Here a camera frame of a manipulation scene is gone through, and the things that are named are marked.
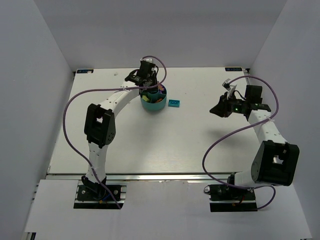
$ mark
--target white enclosure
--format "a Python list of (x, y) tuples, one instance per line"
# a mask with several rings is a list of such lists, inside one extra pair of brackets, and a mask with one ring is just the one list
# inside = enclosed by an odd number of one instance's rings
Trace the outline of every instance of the white enclosure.
[[(213, 233), (213, 239), (247, 240), (248, 230), (249, 239), (310, 237), (293, 186), (279, 187), (273, 207), (259, 214), (209, 212), (209, 196), (198, 194), (206, 184), (186, 181), (130, 182), (119, 211), (73, 209), (74, 196), (69, 193), (77, 185), (76, 180), (42, 180), (26, 231), (37, 232), (36, 240), (195, 240), (212, 239)], [(258, 190), (258, 202), (264, 202), (270, 193), (270, 189)]]
[(71, 69), (249, 68), (285, 0), (34, 0)]

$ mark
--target white wall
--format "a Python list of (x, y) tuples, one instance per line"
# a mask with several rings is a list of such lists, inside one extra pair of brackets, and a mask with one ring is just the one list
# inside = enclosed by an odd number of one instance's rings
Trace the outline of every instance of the white wall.
[[(320, 1), (288, 0), (252, 65), (279, 97), (276, 124), (300, 148), (294, 187), (314, 239), (320, 239)], [(265, 100), (274, 100), (268, 92)]]
[(72, 72), (33, 0), (0, 7), (0, 239), (20, 239)]
[(286, 0), (35, 0), (70, 67), (249, 67)]

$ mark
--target teal bowl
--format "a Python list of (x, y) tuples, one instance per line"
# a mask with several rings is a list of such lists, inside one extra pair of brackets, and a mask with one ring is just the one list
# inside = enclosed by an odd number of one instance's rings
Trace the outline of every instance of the teal bowl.
[[(141, 104), (144, 107), (144, 109), (148, 111), (159, 111), (163, 109), (167, 102), (167, 90), (165, 86), (161, 85), (161, 87), (164, 89), (163, 91), (158, 91), (156, 93), (141, 93), (140, 94), (140, 100)], [(151, 102), (147, 102), (143, 99), (143, 95), (145, 95)]]

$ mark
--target black mounting plate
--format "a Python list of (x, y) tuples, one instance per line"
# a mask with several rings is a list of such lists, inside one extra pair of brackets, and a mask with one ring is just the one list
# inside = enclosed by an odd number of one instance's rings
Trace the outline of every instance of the black mounting plate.
[[(106, 187), (108, 189), (110, 189), (115, 200), (120, 201), (122, 186), (121, 185), (106, 185)], [(74, 209), (118, 209), (118, 207), (115, 203), (106, 203), (106, 202), (99, 203), (100, 199), (96, 199), (93, 192), (84, 185), (79, 186), (76, 199), (81, 202), (75, 202), (73, 205)]]
[(256, 212), (257, 204), (255, 202), (256, 195), (254, 191), (244, 190), (239, 193), (239, 198), (231, 198), (228, 195), (218, 194), (221, 188), (226, 188), (225, 185), (215, 184), (210, 185), (210, 212)]

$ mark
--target cyan lego brick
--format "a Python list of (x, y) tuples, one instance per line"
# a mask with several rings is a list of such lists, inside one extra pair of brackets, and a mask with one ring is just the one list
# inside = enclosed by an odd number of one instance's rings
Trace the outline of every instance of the cyan lego brick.
[(180, 106), (180, 101), (169, 99), (168, 106), (178, 108)]

